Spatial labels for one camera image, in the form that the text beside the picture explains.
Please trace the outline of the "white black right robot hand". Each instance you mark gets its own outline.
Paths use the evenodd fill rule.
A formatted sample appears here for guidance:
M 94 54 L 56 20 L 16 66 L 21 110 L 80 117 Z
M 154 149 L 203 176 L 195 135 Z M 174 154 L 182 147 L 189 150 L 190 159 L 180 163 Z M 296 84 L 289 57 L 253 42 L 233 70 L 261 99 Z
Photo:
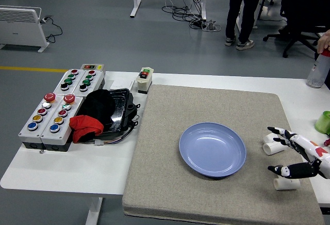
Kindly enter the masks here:
M 287 179 L 310 178 L 317 175 L 329 179 L 329 152 L 327 150 L 300 134 L 286 129 L 268 127 L 268 130 L 282 136 L 281 139 L 275 138 L 276 142 L 294 149 L 306 160 L 306 162 L 288 166 L 268 166 L 268 170 Z

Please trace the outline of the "person's hand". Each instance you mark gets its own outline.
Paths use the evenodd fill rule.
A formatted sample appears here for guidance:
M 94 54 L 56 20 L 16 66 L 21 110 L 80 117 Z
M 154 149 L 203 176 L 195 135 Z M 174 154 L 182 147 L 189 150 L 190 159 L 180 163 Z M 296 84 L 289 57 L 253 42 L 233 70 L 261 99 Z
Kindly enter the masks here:
M 330 30 L 326 31 L 322 37 L 318 40 L 317 44 L 317 53 L 321 54 L 325 49 L 329 50 L 330 48 Z

